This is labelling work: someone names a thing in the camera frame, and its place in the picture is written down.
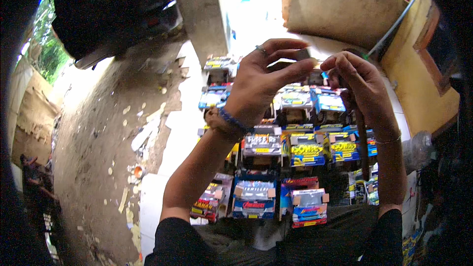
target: green foliage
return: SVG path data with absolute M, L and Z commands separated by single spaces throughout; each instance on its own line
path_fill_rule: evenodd
M 51 30 L 54 18 L 54 0 L 42 0 L 34 18 L 33 38 L 42 46 L 37 69 L 51 85 L 56 81 L 59 70 L 69 60 L 61 42 Z

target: person's right hand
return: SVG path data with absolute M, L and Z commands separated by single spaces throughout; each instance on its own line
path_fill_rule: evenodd
M 329 84 L 333 89 L 340 87 L 341 76 L 352 88 L 356 106 L 365 117 L 367 125 L 373 128 L 376 140 L 388 142 L 399 138 L 400 131 L 394 116 L 391 101 L 378 69 L 350 52 L 342 51 L 325 60 L 320 69 L 329 71 Z M 347 109 L 353 109 L 346 94 L 342 92 Z

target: yellow wall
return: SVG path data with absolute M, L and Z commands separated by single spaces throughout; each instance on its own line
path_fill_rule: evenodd
M 459 94 L 450 88 L 440 96 L 420 56 L 413 49 L 427 19 L 431 0 L 416 0 L 406 14 L 381 64 L 403 107 L 411 135 L 435 132 L 458 112 Z

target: blue bracelet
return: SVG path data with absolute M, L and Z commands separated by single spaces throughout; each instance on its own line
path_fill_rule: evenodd
M 233 126 L 238 127 L 242 131 L 243 134 L 254 132 L 254 127 L 245 127 L 241 122 L 239 122 L 236 118 L 234 118 L 227 111 L 225 111 L 223 107 L 219 109 L 219 115 L 220 117 L 222 117 L 224 121 L 228 122 L 229 124 Z

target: metal pipe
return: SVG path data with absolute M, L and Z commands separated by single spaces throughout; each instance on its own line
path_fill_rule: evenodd
M 399 18 L 394 22 L 393 26 L 386 32 L 386 34 L 378 41 L 378 43 L 370 50 L 370 52 L 365 55 L 365 59 L 367 60 L 373 53 L 374 51 L 381 46 L 381 44 L 386 40 L 386 38 L 396 29 L 396 27 L 399 25 L 399 23 L 403 20 L 404 16 L 407 14 L 411 6 L 414 4 L 415 0 L 411 0 L 409 4 L 406 6 L 404 9 L 403 13 L 399 16 Z

